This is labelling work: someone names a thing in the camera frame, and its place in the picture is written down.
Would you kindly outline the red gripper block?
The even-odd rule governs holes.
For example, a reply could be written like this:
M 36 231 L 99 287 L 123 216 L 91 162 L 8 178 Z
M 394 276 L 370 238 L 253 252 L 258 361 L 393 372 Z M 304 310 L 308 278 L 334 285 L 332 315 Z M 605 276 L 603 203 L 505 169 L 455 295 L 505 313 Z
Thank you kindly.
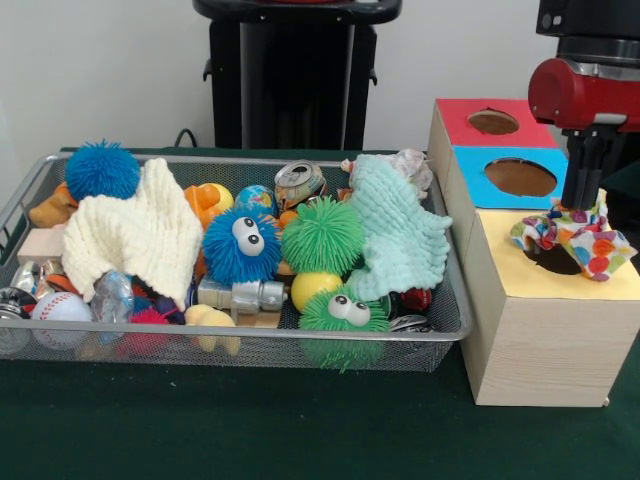
M 630 67 L 552 58 L 531 76 L 528 103 L 540 123 L 554 125 L 567 137 L 568 168 L 562 195 L 566 209 L 581 209 L 597 198 L 607 139 L 593 129 L 585 140 L 583 130 L 593 125 L 613 125 L 623 133 L 639 131 L 639 71 Z

